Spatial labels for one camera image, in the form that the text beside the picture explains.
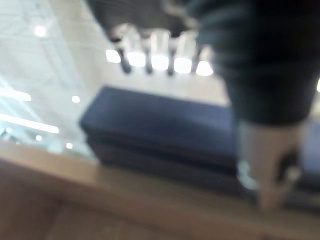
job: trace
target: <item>ceiling light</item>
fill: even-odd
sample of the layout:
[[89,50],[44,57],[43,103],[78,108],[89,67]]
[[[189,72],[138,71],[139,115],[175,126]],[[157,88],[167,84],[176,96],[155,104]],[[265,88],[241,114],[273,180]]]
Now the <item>ceiling light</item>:
[[146,56],[141,52],[128,52],[129,64],[134,67],[144,67],[146,65]]
[[70,142],[68,142],[68,143],[65,144],[65,147],[66,147],[67,149],[72,149],[72,148],[73,148],[73,144],[70,143]]
[[38,25],[34,28],[34,34],[37,37],[43,38],[47,35],[47,28],[42,25]]
[[108,62],[113,63],[113,64],[118,64],[121,62],[121,58],[119,53],[116,50],[106,50],[105,51],[106,59]]
[[191,72],[192,61],[188,58],[176,58],[174,60],[174,70],[180,74],[189,74]]
[[207,61],[200,61],[195,72],[200,76],[209,76],[214,73]]
[[11,127],[7,127],[7,128],[5,129],[5,131],[6,131],[8,134],[10,134],[10,133],[12,133],[12,128],[11,128]]
[[57,128],[56,126],[51,126],[44,123],[30,121],[23,118],[1,114],[1,113],[0,113],[0,121],[4,121],[11,124],[17,124],[20,126],[31,128],[31,129],[37,129],[37,130],[52,133],[52,134],[59,133],[59,128]]
[[72,96],[72,102],[74,103],[79,103],[80,102],[80,97],[79,96]]
[[7,98],[12,98],[12,99],[17,99],[17,100],[22,100],[22,101],[31,101],[31,96],[30,94],[22,91],[16,91],[13,89],[8,89],[8,88],[3,88],[0,87],[0,96],[1,97],[7,97]]
[[42,141],[42,136],[40,136],[40,135],[35,136],[35,140]]
[[169,58],[167,56],[152,56],[151,64],[154,69],[164,71],[168,69]]

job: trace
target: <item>light fixture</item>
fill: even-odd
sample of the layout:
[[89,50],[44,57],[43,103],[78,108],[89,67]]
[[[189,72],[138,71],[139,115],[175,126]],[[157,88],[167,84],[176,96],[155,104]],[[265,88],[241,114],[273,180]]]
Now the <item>light fixture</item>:
[[154,69],[164,71],[168,69],[169,58],[167,56],[152,56],[151,64]]
[[0,87],[0,96],[1,97],[6,97],[6,98],[12,98],[12,99],[17,99],[17,100],[22,100],[22,101],[31,101],[31,96],[30,94],[22,91],[16,91],[13,89],[9,88],[3,88]]
[[65,147],[66,147],[67,149],[72,149],[72,148],[73,148],[73,144],[70,143],[70,142],[67,142],[67,143],[65,144]]
[[189,74],[191,72],[192,61],[188,58],[178,57],[174,60],[174,70],[180,74]]
[[79,103],[80,102],[80,97],[79,96],[72,96],[72,102],[74,103]]
[[42,141],[42,136],[40,136],[40,135],[35,136],[35,140]]
[[209,76],[214,73],[210,64],[207,61],[200,61],[195,72],[200,76]]
[[42,25],[35,26],[34,34],[39,38],[43,38],[47,35],[47,28]]
[[44,124],[36,121],[30,121],[23,118],[1,114],[1,113],[0,113],[0,121],[4,121],[11,124],[17,124],[20,126],[31,128],[31,129],[37,129],[37,130],[52,133],[52,134],[59,133],[59,128],[57,128],[56,126],[52,126],[52,125],[48,125],[48,124]]
[[141,52],[128,52],[127,58],[131,66],[144,67],[146,65],[146,56]]
[[7,128],[5,129],[5,131],[6,131],[8,134],[10,134],[10,133],[12,133],[12,128],[11,128],[11,127],[7,127]]
[[118,64],[121,62],[121,58],[119,53],[116,50],[106,50],[105,51],[106,59],[108,62],[113,63],[113,64]]

